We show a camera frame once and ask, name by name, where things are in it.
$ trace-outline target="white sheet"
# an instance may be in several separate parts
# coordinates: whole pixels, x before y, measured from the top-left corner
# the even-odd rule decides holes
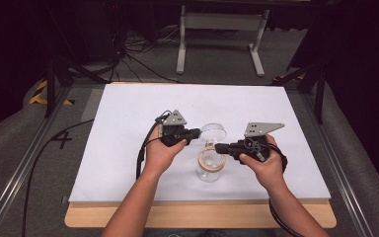
[[[288,158],[288,187],[298,198],[331,197],[283,88],[116,84],[105,88],[70,201],[122,201],[135,180],[141,143],[154,119],[167,110],[179,110],[186,128],[221,123],[227,131],[222,142],[227,143],[242,139],[249,121],[285,123],[270,134]],[[203,145],[193,140],[177,155],[155,200],[268,198],[252,170],[230,156],[217,182],[201,181],[195,168]]]

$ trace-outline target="clear glass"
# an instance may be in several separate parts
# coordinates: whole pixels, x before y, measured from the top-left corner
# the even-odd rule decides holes
[[[215,143],[223,140],[227,135],[226,130],[220,123],[209,123],[201,128],[200,139],[205,140],[206,143]]]
[[[223,125],[219,123],[209,123],[201,129],[200,139],[205,141],[205,147],[199,151],[198,166],[195,171],[198,177],[207,183],[215,182],[220,178],[220,171],[224,167],[226,157],[217,154],[214,143],[224,139],[226,135]]]
[[[202,153],[201,159],[202,159],[202,163],[204,167],[208,167],[212,169],[218,168],[220,164],[222,163],[222,156],[215,152],[214,147],[212,147],[212,149],[205,150]],[[198,166],[196,167],[195,171],[198,177],[207,183],[215,182],[220,178],[220,171],[217,171],[217,172],[207,171],[204,168],[202,168],[202,164],[200,164],[199,161],[198,161]]]

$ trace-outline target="dark wall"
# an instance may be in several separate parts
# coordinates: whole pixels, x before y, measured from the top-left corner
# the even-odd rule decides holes
[[[0,121],[22,108],[25,94],[44,71],[38,39],[19,6],[0,1]]]
[[[335,37],[327,79],[379,173],[379,1],[357,5]]]

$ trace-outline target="person's left hand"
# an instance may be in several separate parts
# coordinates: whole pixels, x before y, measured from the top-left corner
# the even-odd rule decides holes
[[[150,134],[146,146],[146,164],[143,173],[161,176],[172,164],[174,157],[184,149],[187,142],[182,140],[168,147],[159,138],[159,125]]]

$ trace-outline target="forearm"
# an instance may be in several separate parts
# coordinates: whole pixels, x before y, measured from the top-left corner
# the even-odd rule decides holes
[[[103,236],[141,237],[158,182],[158,176],[143,172],[107,224]]]
[[[268,194],[279,219],[292,230],[303,236],[329,236],[285,184]]]

